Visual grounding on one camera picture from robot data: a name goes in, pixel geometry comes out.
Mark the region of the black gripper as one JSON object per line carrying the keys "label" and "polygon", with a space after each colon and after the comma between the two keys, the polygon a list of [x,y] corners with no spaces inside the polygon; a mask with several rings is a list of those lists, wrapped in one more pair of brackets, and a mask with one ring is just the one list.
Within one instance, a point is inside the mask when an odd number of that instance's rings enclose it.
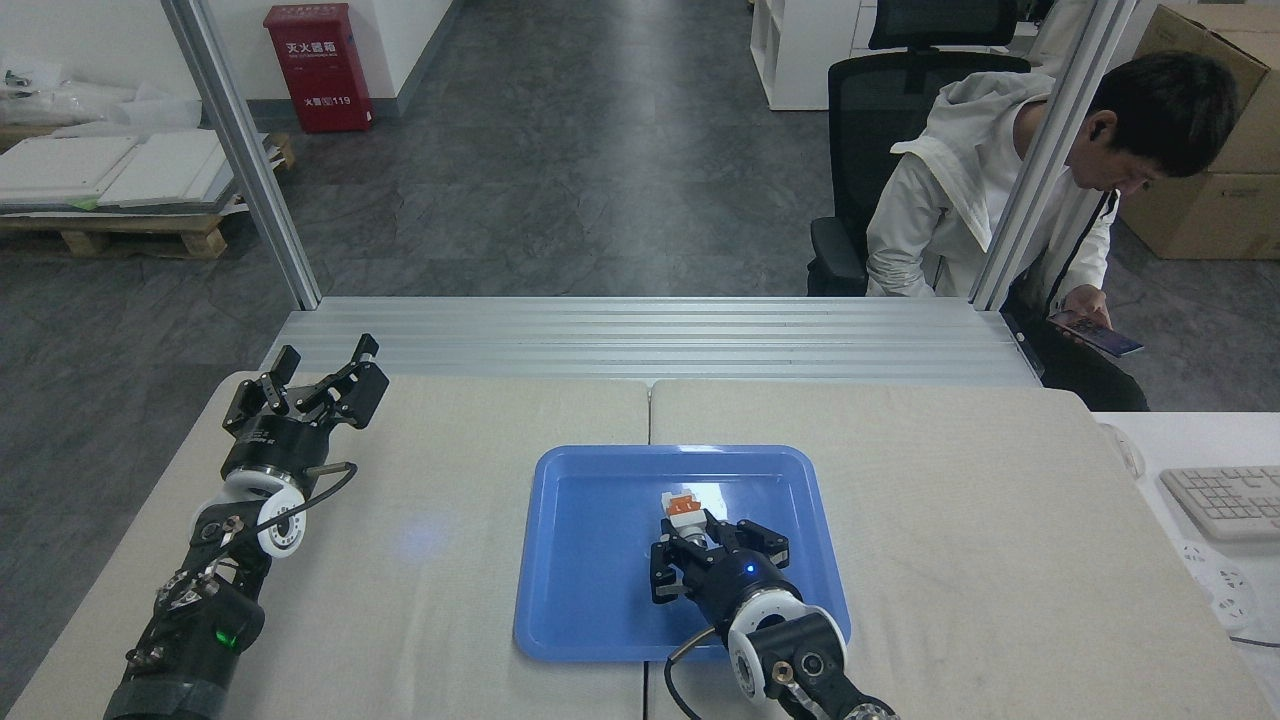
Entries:
{"label": "black gripper", "polygon": [[650,547],[650,600],[668,603],[691,600],[716,632],[727,632],[740,607],[756,592],[785,591],[803,596],[778,568],[790,562],[788,539],[751,520],[730,523],[704,512],[707,536],[701,546],[680,536],[662,536]]}
{"label": "black gripper", "polygon": [[347,424],[364,429],[381,402],[389,379],[374,360],[378,350],[371,334],[361,334],[343,368],[296,388],[294,410],[302,421],[285,416],[291,410],[287,384],[301,361],[285,345],[268,372],[237,387],[221,424],[236,438],[221,478],[228,480],[233,471],[244,469],[268,469],[300,484],[315,484],[307,470],[324,465],[324,428]]}

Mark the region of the person's hand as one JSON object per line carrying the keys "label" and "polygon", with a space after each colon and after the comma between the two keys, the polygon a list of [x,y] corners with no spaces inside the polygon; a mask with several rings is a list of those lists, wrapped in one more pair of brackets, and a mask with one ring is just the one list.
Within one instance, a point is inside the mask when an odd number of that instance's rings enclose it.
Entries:
{"label": "person's hand", "polygon": [[1106,293],[1092,284],[1079,284],[1062,300],[1062,310],[1087,318],[1096,325],[1112,329]]}

